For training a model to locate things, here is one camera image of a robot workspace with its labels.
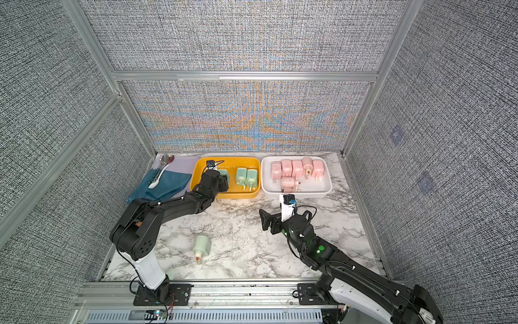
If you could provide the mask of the pink sharpener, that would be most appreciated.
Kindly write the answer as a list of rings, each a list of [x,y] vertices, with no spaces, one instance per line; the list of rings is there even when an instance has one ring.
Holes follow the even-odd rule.
[[[292,177],[295,179],[300,179],[304,175],[304,165],[302,160],[292,160]]]
[[[313,174],[313,160],[309,157],[304,157],[302,159],[302,165],[304,170],[304,177],[308,179]]]
[[[276,181],[282,179],[283,172],[282,172],[282,164],[280,161],[274,161],[271,163],[271,179],[272,182],[275,183]]]
[[[300,191],[301,182],[295,177],[282,177],[281,190],[284,193],[296,193]]]
[[[281,171],[283,177],[292,177],[293,174],[293,164],[290,159],[283,159],[281,161]]]
[[[312,160],[312,177],[315,181],[321,182],[325,173],[325,162],[319,159]]]

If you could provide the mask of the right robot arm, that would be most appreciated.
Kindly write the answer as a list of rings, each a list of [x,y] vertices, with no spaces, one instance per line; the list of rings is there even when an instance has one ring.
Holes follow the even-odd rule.
[[[295,257],[321,273],[311,293],[302,292],[301,298],[350,306],[380,323],[443,323],[444,317],[425,288],[391,281],[317,236],[312,226],[314,213],[308,205],[300,213],[294,195],[283,195],[280,206],[275,214],[259,210],[262,229],[282,235]]]

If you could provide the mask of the yellow plastic tray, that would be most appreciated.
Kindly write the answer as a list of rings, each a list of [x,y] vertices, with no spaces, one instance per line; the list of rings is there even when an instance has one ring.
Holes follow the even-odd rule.
[[[220,193],[217,196],[218,199],[249,199],[258,195],[261,186],[260,162],[254,157],[244,156],[203,157],[199,159],[193,169],[190,190],[193,190],[194,186],[200,182],[202,172],[206,167],[206,162],[209,160],[214,160],[215,162],[223,161],[221,165],[217,166],[217,169],[226,170],[229,176],[229,190]],[[246,169],[247,171],[256,170],[256,180],[252,189],[250,189],[248,185],[243,186],[237,183],[236,176],[238,169]]]

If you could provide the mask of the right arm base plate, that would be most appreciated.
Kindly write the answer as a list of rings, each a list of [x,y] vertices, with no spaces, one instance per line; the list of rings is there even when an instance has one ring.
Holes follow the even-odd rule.
[[[296,296],[301,305],[336,305],[329,288],[323,283],[299,283]]]

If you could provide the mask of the green sharpener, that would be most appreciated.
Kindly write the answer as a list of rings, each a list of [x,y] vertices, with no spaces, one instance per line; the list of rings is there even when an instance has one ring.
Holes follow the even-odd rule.
[[[219,173],[225,178],[226,183],[229,183],[229,172],[226,169],[219,169]]]
[[[249,188],[250,192],[252,192],[254,190],[254,188],[256,188],[257,181],[258,181],[258,170],[247,169],[246,186]]]
[[[236,170],[236,184],[238,186],[246,187],[247,169],[245,167],[238,167]]]
[[[210,255],[210,249],[211,241],[208,236],[198,235],[195,237],[193,251],[198,264],[201,264],[203,259]]]

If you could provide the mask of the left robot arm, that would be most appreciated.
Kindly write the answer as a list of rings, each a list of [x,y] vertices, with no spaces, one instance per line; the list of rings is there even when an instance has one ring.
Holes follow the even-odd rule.
[[[223,163],[210,160],[194,190],[167,201],[133,200],[110,232],[109,239],[117,253],[137,274],[140,287],[136,296],[170,305],[173,293],[170,280],[155,253],[155,245],[163,224],[208,209],[219,193],[229,190],[229,180],[217,167]]]

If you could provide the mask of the white plastic tray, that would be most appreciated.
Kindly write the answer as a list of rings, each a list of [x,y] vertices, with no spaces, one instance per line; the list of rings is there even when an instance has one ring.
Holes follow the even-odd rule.
[[[282,161],[283,159],[290,159],[290,160],[302,160],[304,157],[309,157],[312,160],[313,159],[319,159],[323,160],[320,157],[316,156],[268,156],[265,157],[261,161],[261,188],[268,197],[271,198],[278,198],[282,194],[295,194],[298,198],[322,198],[325,197],[327,194],[329,194],[333,188],[332,181],[329,174],[329,169],[327,167],[327,164],[325,162],[325,173],[322,177],[322,181],[318,182],[315,181],[315,179],[312,177],[312,175],[306,179],[304,175],[298,179],[302,184],[300,186],[300,191],[296,193],[284,193],[281,190],[281,179],[276,181],[275,183],[272,182],[271,179],[271,163],[274,161]]]

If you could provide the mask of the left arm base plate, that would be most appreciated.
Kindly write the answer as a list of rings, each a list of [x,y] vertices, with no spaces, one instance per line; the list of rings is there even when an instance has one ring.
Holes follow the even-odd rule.
[[[166,284],[156,290],[140,285],[133,301],[134,306],[187,306],[192,286],[190,284]]]

